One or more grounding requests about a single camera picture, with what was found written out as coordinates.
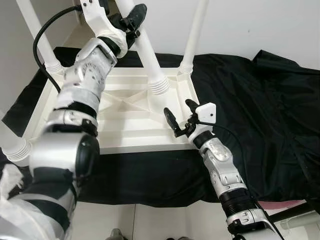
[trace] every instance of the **black fabric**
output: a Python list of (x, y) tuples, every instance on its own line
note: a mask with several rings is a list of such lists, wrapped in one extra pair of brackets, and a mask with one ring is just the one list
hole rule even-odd
[[(55, 54), (70, 66), (78, 51), (57, 47)], [(182, 60), (172, 54), (156, 56), (163, 68), (178, 67)], [(198, 55), (193, 64), (191, 78), (200, 103), (215, 103), (217, 124), (232, 130), (242, 143), (244, 159), (231, 135), (214, 130), (232, 151), (250, 190), (265, 201), (319, 200), (320, 71), (265, 51), (253, 61)], [(129, 51), (117, 67), (142, 64), (137, 53)], [(28, 101), (19, 104), (29, 108)], [(6, 117), (15, 119), (10, 112)], [(17, 122), (15, 126), (10, 120), (6, 123), (24, 131)], [(102, 155), (79, 199), (155, 207), (217, 201), (208, 171), (194, 150)]]

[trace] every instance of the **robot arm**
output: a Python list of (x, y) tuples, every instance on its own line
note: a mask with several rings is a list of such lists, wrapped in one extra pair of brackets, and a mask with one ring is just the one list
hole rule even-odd
[(1, 240), (68, 239), (81, 187), (99, 159), (97, 114), (105, 80), (123, 57), (145, 19), (146, 6), (136, 5), (112, 24), (100, 0), (81, 0), (83, 12), (96, 34), (64, 73), (64, 84), (42, 134), (29, 158), (32, 184), (8, 201), (0, 216)]
[(176, 137), (186, 135), (188, 141), (199, 149), (234, 240), (283, 239), (248, 191), (233, 163), (231, 151), (212, 133), (212, 126), (216, 123), (216, 105), (198, 105), (190, 99), (185, 103), (192, 112), (185, 129), (180, 129), (168, 108), (164, 109), (164, 115)]

